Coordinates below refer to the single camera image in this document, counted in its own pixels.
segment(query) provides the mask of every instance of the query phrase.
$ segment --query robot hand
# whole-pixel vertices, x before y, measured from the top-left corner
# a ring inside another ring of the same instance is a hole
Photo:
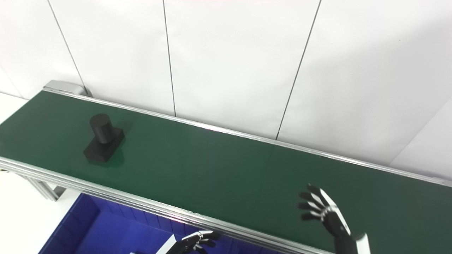
[[[172,235],[156,254],[184,254],[192,251],[207,254],[202,245],[215,247],[215,243],[212,240],[217,240],[218,238],[220,238],[220,235],[210,230],[194,232],[180,241],[176,241],[176,238]]]
[[[301,216],[304,221],[319,220],[326,230],[334,236],[336,254],[370,254],[369,241],[364,234],[357,239],[342,216],[336,203],[321,188],[308,184],[309,193],[301,192],[299,195],[307,202],[299,203],[298,208],[309,210]]]
[[[220,234],[210,230],[194,232],[193,234],[182,238],[180,241],[185,247],[185,251],[182,253],[189,253],[195,250],[200,254],[207,254],[207,251],[201,245],[215,247],[215,242],[212,240],[217,240],[218,238],[220,238]]]

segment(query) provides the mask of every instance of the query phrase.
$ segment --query white floor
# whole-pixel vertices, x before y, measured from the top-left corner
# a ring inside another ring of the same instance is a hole
[[[27,100],[0,93],[0,123]],[[0,254],[37,254],[79,192],[66,190],[57,202],[46,200],[12,172],[0,172]]]

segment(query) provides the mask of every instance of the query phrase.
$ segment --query wall panel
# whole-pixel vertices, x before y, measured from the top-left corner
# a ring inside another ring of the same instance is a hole
[[[51,0],[95,98],[174,115],[161,0]]]
[[[452,180],[452,99],[392,161],[391,167]]]
[[[81,80],[45,0],[0,1],[0,64],[25,99],[50,80]]]
[[[452,2],[323,0],[279,140],[388,165],[452,95]]]
[[[166,0],[178,117],[275,138],[318,0]]]

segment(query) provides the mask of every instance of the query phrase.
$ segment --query blue container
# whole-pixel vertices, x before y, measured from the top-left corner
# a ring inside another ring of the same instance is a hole
[[[200,228],[80,194],[39,254],[155,254],[166,240]],[[209,254],[278,254],[222,236]]]

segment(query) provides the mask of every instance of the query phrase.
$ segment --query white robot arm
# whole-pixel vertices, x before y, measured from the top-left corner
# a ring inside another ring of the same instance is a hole
[[[336,254],[370,254],[367,234],[353,238],[344,216],[325,191],[310,184],[307,189],[308,193],[300,193],[300,197],[306,202],[299,203],[298,208],[309,210],[309,213],[303,214],[301,219],[321,221],[326,230],[334,236]]]

